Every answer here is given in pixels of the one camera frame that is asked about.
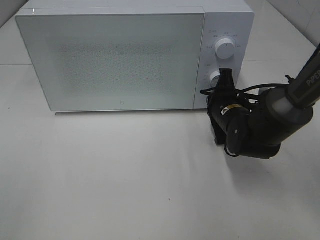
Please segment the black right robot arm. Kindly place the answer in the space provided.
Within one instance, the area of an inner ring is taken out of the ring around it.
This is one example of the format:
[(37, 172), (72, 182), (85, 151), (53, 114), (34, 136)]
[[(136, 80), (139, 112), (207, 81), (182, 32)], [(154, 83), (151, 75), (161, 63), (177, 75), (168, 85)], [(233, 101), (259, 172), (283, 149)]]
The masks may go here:
[(270, 159), (282, 142), (307, 125), (320, 100), (320, 49), (287, 84), (268, 83), (237, 89), (232, 70), (221, 68), (215, 87), (201, 90), (215, 143), (231, 157)]

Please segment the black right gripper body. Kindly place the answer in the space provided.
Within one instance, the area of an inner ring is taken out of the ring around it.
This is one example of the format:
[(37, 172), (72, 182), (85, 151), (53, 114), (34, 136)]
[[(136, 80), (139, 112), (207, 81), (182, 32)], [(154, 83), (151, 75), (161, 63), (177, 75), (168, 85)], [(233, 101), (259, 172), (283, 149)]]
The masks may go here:
[(232, 120), (249, 115), (250, 111), (242, 100), (238, 99), (237, 90), (218, 91), (217, 86), (207, 98), (207, 113), (215, 134), (215, 143), (223, 145), (227, 141), (228, 127)]

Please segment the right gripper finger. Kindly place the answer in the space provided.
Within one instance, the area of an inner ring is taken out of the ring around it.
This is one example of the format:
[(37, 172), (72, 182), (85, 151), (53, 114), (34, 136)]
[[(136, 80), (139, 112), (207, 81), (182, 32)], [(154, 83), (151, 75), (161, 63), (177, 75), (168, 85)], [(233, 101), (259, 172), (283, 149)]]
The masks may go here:
[(222, 91), (234, 91), (236, 89), (233, 80), (233, 70), (231, 68), (220, 68), (219, 69), (219, 80), (216, 84), (216, 89)]

